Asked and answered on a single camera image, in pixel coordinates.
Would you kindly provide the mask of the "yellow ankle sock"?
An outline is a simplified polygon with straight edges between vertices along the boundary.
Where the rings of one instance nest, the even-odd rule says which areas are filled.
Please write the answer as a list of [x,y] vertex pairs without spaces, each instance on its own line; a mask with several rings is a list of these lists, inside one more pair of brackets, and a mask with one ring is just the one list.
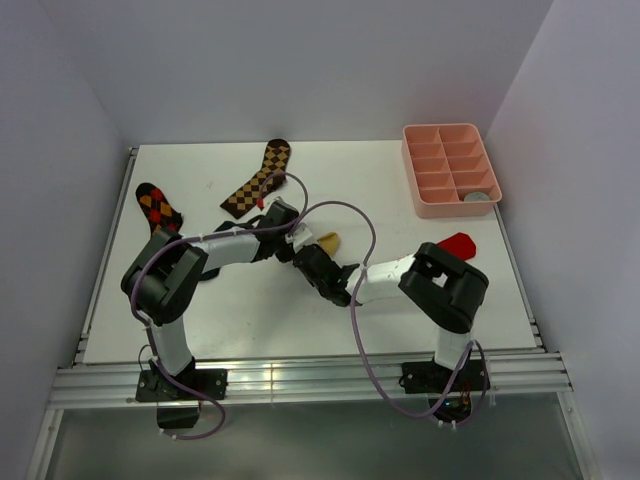
[[341,239],[337,232],[328,232],[318,237],[317,243],[325,253],[333,258],[341,245]]

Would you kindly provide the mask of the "grey ankle sock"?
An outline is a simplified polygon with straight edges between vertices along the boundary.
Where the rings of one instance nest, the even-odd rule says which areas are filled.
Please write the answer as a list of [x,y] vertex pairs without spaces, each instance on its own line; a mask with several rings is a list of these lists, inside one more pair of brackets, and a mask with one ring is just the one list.
[[476,202],[491,202],[492,199],[489,194],[483,191],[473,191],[466,194],[463,198],[464,202],[476,203]]

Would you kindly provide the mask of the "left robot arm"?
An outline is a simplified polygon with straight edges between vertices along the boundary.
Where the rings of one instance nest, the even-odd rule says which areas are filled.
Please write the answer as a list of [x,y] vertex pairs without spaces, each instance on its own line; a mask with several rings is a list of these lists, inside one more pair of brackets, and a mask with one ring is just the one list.
[[144,246],[121,280],[134,317],[149,334],[153,362],[162,371],[159,388],[183,399],[195,386],[195,360],[183,315],[203,275],[234,264],[262,261],[288,246],[299,212],[276,199],[253,224],[229,224],[202,237],[184,237],[165,227]]

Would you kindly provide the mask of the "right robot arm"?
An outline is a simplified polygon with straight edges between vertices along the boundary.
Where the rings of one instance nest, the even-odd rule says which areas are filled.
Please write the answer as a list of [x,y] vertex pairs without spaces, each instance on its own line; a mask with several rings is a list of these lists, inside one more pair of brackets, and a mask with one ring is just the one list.
[[471,342],[475,315],[484,302],[488,277],[479,269],[425,242],[399,260],[341,266],[320,246],[303,247],[292,264],[321,297],[355,309],[374,301],[407,297],[437,325],[433,378],[452,390],[468,374],[461,357]]

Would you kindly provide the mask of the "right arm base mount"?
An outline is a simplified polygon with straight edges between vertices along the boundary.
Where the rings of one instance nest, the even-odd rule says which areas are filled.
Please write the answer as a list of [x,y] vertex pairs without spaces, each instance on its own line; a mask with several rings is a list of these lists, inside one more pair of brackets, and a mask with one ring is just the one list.
[[[434,360],[404,362],[401,364],[399,386],[407,395],[434,394],[429,398],[433,407],[446,387],[452,370],[435,363]],[[457,427],[465,424],[486,399],[491,388],[488,370],[481,360],[468,359],[457,374],[447,398],[432,418],[439,424]]]

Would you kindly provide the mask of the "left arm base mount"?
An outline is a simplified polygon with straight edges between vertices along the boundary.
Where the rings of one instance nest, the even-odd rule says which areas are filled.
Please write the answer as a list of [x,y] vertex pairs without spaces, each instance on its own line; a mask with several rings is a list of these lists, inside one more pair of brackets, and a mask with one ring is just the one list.
[[227,380],[226,369],[195,368],[170,381],[151,363],[139,375],[135,401],[155,404],[158,427],[181,433],[199,420],[203,396],[216,401],[225,398]]

